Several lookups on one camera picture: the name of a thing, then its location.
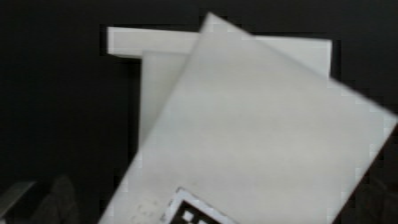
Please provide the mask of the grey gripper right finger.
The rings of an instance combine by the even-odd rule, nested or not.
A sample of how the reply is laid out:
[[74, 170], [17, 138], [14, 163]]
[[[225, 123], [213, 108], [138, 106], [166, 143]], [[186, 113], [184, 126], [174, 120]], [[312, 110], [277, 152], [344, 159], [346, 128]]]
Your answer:
[[355, 224], [398, 224], [398, 182], [365, 176], [353, 191]]

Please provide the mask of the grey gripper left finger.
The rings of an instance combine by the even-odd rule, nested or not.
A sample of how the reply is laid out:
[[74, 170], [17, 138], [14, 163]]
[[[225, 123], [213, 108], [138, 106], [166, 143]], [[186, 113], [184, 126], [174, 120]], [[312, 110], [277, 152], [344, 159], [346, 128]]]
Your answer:
[[81, 224], [71, 179], [15, 182], [0, 193], [0, 224]]

